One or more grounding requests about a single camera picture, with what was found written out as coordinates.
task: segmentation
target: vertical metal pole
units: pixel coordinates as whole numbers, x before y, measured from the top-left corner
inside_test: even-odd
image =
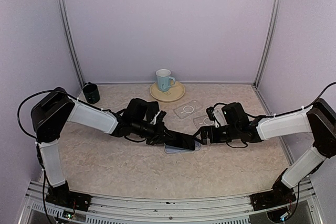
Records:
[[[58,5],[59,5],[61,17],[62,17],[62,23],[63,23],[65,35],[66,35],[67,42],[68,42],[68,47],[70,50],[71,61],[75,69],[79,85],[81,88],[83,88],[85,85],[85,80],[84,80],[84,76],[83,76],[82,70],[79,65],[79,61],[78,61],[77,54],[75,51],[75,46],[73,44],[74,41],[72,40],[72,35],[70,31],[70,26],[69,26],[69,21],[68,21],[68,16],[67,16],[67,9],[65,6],[65,0],[58,0]]]
[[[265,66],[266,66],[266,62],[267,62],[267,59],[268,59],[269,50],[270,50],[270,47],[271,47],[271,44],[272,44],[274,31],[275,31],[275,28],[276,28],[276,23],[277,23],[277,18],[278,18],[278,13],[279,13],[279,7],[280,7],[280,1],[281,0],[274,0],[273,1],[271,20],[270,20],[269,27],[268,27],[266,42],[265,42],[264,50],[263,50],[263,53],[262,53],[261,62],[259,64],[257,76],[256,76],[256,79],[254,81],[254,86],[256,88],[259,87],[262,75],[264,74],[264,71],[265,71]]]

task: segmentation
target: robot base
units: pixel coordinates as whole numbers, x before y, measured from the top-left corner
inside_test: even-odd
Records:
[[[295,194],[288,194],[282,199],[276,198],[273,190],[251,195],[251,203],[254,211],[282,206],[288,204],[289,200],[295,202]]]
[[[69,186],[66,182],[64,185],[58,187],[48,187],[46,202],[87,212],[90,206],[91,196],[69,191]]]

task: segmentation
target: mug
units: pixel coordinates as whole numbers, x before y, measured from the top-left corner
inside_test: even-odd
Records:
[[[156,76],[158,78],[157,87],[159,90],[165,92],[168,89],[175,85],[175,78],[170,76],[171,72],[168,69],[160,69],[156,72]]]
[[[96,102],[100,100],[98,86],[96,84],[89,82],[83,88],[83,93],[84,93],[86,101],[90,104],[95,104]]]

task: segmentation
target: metal frame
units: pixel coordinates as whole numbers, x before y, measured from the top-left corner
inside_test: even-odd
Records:
[[[31,182],[27,190],[23,211],[19,224],[26,224],[31,212],[39,211],[44,213],[41,198],[42,183]],[[312,184],[305,180],[300,186],[300,202],[307,201],[315,206],[316,199]],[[47,211],[51,216],[63,210],[70,210],[46,203]],[[201,199],[139,199],[126,197],[112,197],[104,195],[92,195],[91,206],[88,212],[76,211],[76,215],[83,221],[73,220],[74,223],[123,223],[123,224],[144,224],[144,223],[249,223],[249,216],[275,210],[253,211],[249,194],[213,197]],[[311,212],[314,224],[323,224],[320,221],[318,212]]]
[[[73,67],[75,69],[75,73],[76,73],[76,77],[77,77],[77,80],[79,82],[79,85],[80,85],[81,88],[83,88],[84,85],[85,85],[85,79],[84,79],[82,70],[81,70],[80,65],[79,65],[79,60],[77,58],[77,54],[76,54],[76,51],[75,51],[75,46],[73,44],[74,41],[72,39],[72,35],[71,35],[71,31],[70,31],[65,0],[58,0],[58,5],[59,5],[59,10],[60,10],[60,13],[61,13],[61,17],[62,17],[63,28],[64,28],[66,39],[67,39],[67,42],[68,42],[68,47],[69,47],[69,50],[70,50],[71,61],[72,61]]]
[[[253,85],[251,82],[222,82],[222,81],[182,81],[183,84],[231,84],[231,85]],[[116,82],[95,82],[97,85],[118,85],[118,84],[153,84],[153,81],[116,81]]]
[[[277,24],[280,2],[281,2],[281,0],[274,0],[273,1],[271,20],[270,20],[269,27],[268,27],[266,42],[265,42],[265,45],[264,45],[264,49],[263,49],[260,65],[259,65],[259,68],[258,68],[258,72],[257,72],[257,75],[256,75],[256,79],[254,81],[254,86],[256,86],[256,87],[259,87],[261,79],[262,79],[262,75],[264,74],[264,71],[265,71],[265,66],[266,66],[266,63],[267,63],[270,47],[271,47],[271,44],[272,44],[272,40],[273,40],[273,36],[274,36],[276,24]]]

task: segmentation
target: light blue mug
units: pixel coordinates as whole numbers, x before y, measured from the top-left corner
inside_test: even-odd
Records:
[[[165,92],[175,85],[176,80],[174,77],[171,77],[170,74],[171,72],[168,69],[160,69],[156,72],[156,76],[158,78],[157,87],[159,90]]]

